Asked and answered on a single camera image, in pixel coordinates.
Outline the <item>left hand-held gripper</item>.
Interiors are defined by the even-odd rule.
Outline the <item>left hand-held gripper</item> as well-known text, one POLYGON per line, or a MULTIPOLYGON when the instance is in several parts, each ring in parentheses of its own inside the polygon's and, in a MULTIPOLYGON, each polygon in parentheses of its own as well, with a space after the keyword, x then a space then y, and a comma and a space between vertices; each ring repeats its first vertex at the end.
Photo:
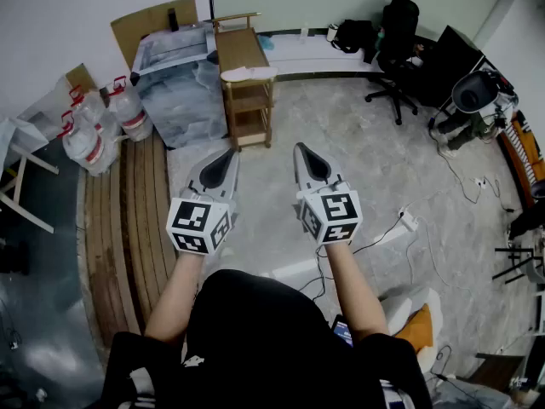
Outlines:
POLYGON ((199 161, 171 199, 166 231, 178 251, 214 255, 232 230, 239 155, 227 148, 199 161))

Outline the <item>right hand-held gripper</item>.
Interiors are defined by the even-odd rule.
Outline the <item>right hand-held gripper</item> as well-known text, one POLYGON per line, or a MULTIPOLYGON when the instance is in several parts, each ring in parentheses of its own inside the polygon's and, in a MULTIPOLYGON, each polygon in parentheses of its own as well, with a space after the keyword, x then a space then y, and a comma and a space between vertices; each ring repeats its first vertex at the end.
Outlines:
POLYGON ((334 158, 293 148, 298 219, 319 245, 349 242, 362 223, 358 192, 352 189, 334 158))

